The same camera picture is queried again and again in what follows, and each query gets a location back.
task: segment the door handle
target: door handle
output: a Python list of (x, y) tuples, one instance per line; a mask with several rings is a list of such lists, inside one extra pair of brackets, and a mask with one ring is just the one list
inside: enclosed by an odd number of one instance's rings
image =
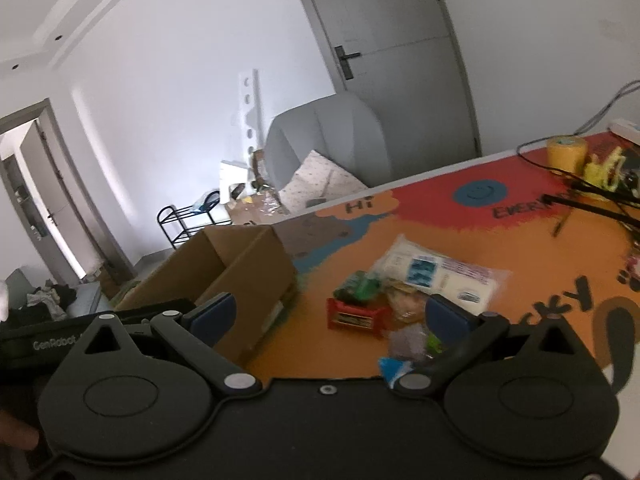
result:
[(353, 54), (347, 54), (344, 51), (344, 47), (339, 45), (335, 47), (335, 55), (338, 57), (338, 61), (340, 62), (340, 68), (342, 69), (342, 73), (344, 74), (344, 78), (347, 81), (353, 79), (353, 72), (351, 71), (351, 65), (349, 64), (350, 59), (355, 59), (357, 57), (362, 57), (361, 52), (354, 52)]
[(47, 216), (47, 218), (48, 218), (49, 220), (51, 220), (51, 222), (53, 223), (53, 225), (55, 225), (56, 227), (58, 227), (58, 224), (57, 224), (57, 222), (56, 222), (56, 218), (55, 218), (55, 216), (53, 216), (53, 213), (52, 213), (49, 209), (47, 209), (47, 213), (49, 213), (49, 215)]

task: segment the black shoe rack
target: black shoe rack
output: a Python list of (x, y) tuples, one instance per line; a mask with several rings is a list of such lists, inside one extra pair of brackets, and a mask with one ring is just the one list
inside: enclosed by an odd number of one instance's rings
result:
[[(211, 216), (211, 210), (215, 208), (220, 203), (220, 192), (218, 190), (212, 191), (209, 193), (207, 198), (204, 201), (204, 206), (201, 210), (193, 211), (193, 206), (187, 206), (183, 208), (176, 208), (174, 205), (168, 205), (167, 207), (163, 207), (156, 220), (158, 221), (158, 225), (162, 229), (164, 236), (169, 240), (171, 247), (176, 249), (178, 245), (185, 243), (194, 234), (200, 231), (203, 227), (208, 225), (230, 225), (231, 220), (223, 221), (223, 222), (215, 222), (213, 216)], [(184, 222), (187, 218), (193, 218), (194, 216), (207, 215), (209, 218), (209, 222), (206, 224), (198, 225), (195, 227), (187, 227), (187, 224)], [(172, 238), (171, 235), (167, 232), (166, 226), (168, 224), (172, 224), (173, 222), (179, 222), (180, 224), (180, 233)]]

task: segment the doorway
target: doorway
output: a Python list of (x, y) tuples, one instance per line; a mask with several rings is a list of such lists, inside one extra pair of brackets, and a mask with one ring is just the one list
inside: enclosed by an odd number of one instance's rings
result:
[(466, 73), (439, 0), (302, 0), (337, 91), (382, 122), (394, 177), (481, 155)]
[(0, 120), (0, 175), (54, 279), (103, 285), (133, 276), (77, 176), (48, 100)]

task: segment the snack package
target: snack package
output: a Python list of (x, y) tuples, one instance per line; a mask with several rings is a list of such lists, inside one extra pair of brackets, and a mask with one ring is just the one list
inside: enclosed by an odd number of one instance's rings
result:
[(441, 294), (478, 316), (485, 312), (506, 280), (506, 271), (465, 264), (408, 241), (396, 239), (374, 266), (385, 283), (402, 282), (426, 294)]
[(363, 270), (358, 270), (334, 290), (334, 298), (349, 305), (366, 306), (379, 293), (380, 281), (370, 278)]
[(424, 319), (427, 294), (398, 280), (386, 280), (384, 291), (398, 321), (416, 323)]

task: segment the cushion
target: cushion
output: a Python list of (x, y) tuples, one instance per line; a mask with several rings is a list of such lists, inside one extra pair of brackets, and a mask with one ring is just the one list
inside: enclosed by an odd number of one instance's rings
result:
[(82, 283), (81, 285), (75, 286), (74, 289), (78, 296), (76, 300), (68, 306), (66, 314), (69, 317), (80, 317), (94, 313), (102, 296), (100, 283)]
[(296, 214), (310, 200), (336, 200), (366, 189), (351, 173), (312, 150), (279, 195), (289, 212)]

